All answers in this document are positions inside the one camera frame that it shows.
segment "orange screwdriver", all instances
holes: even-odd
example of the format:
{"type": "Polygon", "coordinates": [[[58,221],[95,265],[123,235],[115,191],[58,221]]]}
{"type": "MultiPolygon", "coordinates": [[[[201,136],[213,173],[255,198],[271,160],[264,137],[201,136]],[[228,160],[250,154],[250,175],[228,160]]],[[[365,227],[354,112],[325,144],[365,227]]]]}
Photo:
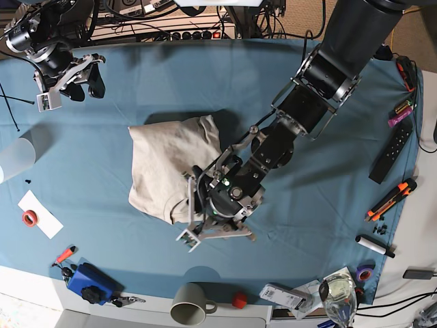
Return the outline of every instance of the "orange screwdriver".
{"type": "Polygon", "coordinates": [[[76,246],[71,246],[70,248],[67,248],[61,255],[59,255],[56,259],[56,265],[57,263],[61,263],[65,261],[67,258],[69,258],[71,255],[73,255],[74,251],[76,250],[76,246]]]}
{"type": "Polygon", "coordinates": [[[414,191],[416,187],[416,181],[411,178],[399,183],[395,188],[387,193],[387,195],[379,203],[377,203],[371,210],[367,212],[364,221],[376,221],[383,218],[382,215],[386,211],[410,195],[410,193],[414,191]]]}

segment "mug handle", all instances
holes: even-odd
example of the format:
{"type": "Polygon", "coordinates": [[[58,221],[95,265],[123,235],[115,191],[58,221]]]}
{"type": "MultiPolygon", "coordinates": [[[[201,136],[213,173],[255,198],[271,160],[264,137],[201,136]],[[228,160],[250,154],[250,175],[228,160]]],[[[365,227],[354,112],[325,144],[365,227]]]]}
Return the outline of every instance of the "mug handle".
{"type": "Polygon", "coordinates": [[[217,304],[214,301],[210,301],[209,299],[206,300],[206,305],[212,305],[214,306],[212,309],[205,309],[206,314],[212,314],[215,311],[217,311],[217,304]]]}

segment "beige cloth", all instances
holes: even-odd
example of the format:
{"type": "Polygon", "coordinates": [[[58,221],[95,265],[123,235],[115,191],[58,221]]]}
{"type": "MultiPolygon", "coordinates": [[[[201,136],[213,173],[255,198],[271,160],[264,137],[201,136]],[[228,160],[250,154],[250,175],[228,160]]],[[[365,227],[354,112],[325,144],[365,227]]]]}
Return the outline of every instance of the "beige cloth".
{"type": "Polygon", "coordinates": [[[205,168],[221,153],[212,116],[130,126],[129,132],[134,144],[130,204],[170,224],[187,222],[188,185],[182,173],[193,175],[192,166],[205,168]]]}

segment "white marker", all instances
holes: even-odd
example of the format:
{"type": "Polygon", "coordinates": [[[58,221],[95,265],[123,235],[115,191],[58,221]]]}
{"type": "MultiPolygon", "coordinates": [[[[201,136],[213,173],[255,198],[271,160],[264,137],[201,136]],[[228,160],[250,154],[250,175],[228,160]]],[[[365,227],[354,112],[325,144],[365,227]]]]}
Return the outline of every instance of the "white marker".
{"type": "Polygon", "coordinates": [[[360,244],[360,245],[362,245],[364,247],[367,247],[368,249],[371,249],[372,251],[378,252],[379,254],[388,256],[390,258],[394,258],[395,257],[395,254],[390,251],[390,247],[384,248],[382,246],[379,246],[379,245],[375,244],[374,242],[371,242],[369,239],[366,239],[366,237],[364,235],[362,235],[362,234],[357,236],[355,238],[355,241],[358,244],[360,244]]]}

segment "white mug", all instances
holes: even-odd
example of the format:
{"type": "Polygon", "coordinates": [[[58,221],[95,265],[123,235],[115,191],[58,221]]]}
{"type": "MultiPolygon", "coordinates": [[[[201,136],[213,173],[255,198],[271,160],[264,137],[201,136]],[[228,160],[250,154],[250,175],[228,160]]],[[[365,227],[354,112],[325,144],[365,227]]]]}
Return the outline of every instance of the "white mug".
{"type": "Polygon", "coordinates": [[[206,299],[202,288],[196,284],[185,284],[179,288],[171,305],[170,315],[174,321],[181,325],[200,325],[205,321],[206,314],[217,311],[217,304],[206,299]]]}

